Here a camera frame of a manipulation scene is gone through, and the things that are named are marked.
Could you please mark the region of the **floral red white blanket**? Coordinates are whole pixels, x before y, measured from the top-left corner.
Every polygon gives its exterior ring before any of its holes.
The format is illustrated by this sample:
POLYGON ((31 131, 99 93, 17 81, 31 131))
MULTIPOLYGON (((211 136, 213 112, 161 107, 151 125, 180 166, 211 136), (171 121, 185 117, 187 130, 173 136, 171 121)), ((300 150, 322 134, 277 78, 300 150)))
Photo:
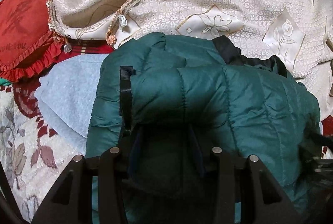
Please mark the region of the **floral red white blanket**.
POLYGON ((79 44, 36 77, 1 86, 1 223, 32 223, 58 176, 82 155, 41 115, 34 96, 40 78, 68 58, 111 52, 99 42, 79 44))

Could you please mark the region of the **dark green puffer jacket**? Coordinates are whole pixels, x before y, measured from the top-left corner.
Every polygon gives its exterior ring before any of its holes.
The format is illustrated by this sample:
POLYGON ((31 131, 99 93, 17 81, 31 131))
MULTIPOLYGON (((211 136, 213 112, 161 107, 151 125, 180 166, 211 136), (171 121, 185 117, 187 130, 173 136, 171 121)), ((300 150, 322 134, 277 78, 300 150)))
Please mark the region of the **dark green puffer jacket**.
POLYGON ((232 156, 257 155, 296 210, 305 214, 311 185, 299 146, 319 133, 316 97, 281 60, 246 58, 225 36, 204 40, 151 33, 108 55, 91 113, 86 155, 119 142, 120 68, 130 76, 129 179, 122 184, 129 223, 174 223, 194 202, 186 222, 210 223, 213 204, 199 195, 216 187, 205 160, 214 147, 232 156))

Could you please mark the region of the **light blue folded garment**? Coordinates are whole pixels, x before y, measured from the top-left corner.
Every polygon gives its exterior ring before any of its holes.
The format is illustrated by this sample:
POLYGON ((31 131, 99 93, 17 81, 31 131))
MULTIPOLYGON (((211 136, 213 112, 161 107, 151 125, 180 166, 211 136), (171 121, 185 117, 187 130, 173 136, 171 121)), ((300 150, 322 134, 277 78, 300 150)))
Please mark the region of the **light blue folded garment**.
POLYGON ((80 154, 86 140, 100 78, 107 54, 85 54, 54 65, 40 78, 34 96, 46 122, 80 154))

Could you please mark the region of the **beige embroidered curtain fabric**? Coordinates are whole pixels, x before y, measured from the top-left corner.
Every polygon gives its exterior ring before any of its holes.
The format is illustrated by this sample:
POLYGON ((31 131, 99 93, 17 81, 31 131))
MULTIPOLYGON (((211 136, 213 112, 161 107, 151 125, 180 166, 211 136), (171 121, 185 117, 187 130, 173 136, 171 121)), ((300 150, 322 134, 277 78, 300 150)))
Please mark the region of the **beige embroidered curtain fabric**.
POLYGON ((242 54, 276 55, 332 115, 332 0, 48 0, 49 26, 118 48, 151 32, 211 40, 242 54))

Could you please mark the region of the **red heart-shaped ruffled pillow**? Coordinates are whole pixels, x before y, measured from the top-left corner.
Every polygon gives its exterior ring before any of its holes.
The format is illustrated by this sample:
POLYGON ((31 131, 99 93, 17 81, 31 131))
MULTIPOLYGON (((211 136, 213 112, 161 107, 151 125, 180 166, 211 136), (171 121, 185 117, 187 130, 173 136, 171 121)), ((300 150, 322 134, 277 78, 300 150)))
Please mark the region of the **red heart-shaped ruffled pillow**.
POLYGON ((48 26, 48 0, 1 1, 1 78, 37 76, 62 52, 48 26))

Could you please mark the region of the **green cloth garment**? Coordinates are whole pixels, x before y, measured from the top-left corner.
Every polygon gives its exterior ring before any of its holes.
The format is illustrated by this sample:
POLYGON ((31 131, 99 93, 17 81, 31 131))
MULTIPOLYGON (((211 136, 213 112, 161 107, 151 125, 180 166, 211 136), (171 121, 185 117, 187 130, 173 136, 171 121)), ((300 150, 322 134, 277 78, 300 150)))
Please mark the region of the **green cloth garment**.
POLYGON ((0 78, 0 86, 9 86, 12 82, 9 80, 6 80, 5 78, 0 78))

